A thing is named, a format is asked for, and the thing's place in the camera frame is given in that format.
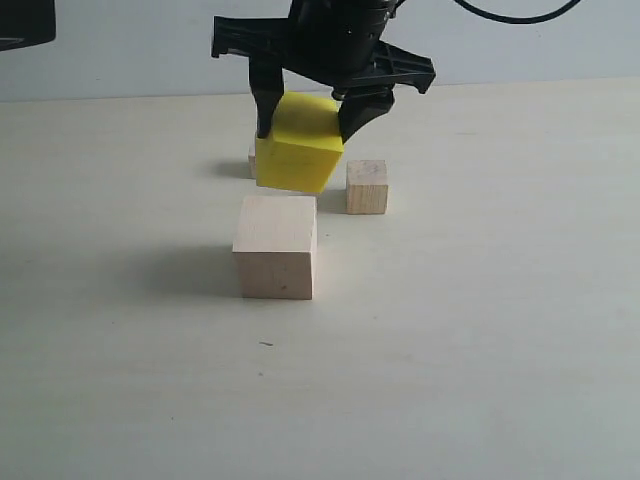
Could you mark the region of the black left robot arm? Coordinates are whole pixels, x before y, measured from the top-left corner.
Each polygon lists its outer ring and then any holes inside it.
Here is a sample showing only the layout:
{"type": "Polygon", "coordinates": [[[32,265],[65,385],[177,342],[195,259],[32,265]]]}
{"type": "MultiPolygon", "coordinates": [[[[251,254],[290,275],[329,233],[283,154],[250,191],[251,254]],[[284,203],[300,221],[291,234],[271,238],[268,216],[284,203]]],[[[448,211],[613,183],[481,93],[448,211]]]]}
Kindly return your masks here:
{"type": "Polygon", "coordinates": [[[56,38],[54,0],[1,0],[1,50],[42,45],[56,38]]]}

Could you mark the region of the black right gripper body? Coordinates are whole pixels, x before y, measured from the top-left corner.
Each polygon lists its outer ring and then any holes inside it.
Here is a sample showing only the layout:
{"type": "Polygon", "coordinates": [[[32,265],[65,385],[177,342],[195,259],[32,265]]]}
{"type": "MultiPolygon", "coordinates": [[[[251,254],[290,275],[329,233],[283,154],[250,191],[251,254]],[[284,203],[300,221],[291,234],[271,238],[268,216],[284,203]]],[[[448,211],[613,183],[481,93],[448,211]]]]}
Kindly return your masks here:
{"type": "Polygon", "coordinates": [[[396,1],[293,1],[284,18],[213,18],[211,56],[245,57],[347,93],[396,84],[426,93],[432,61],[381,36],[396,1]]]}

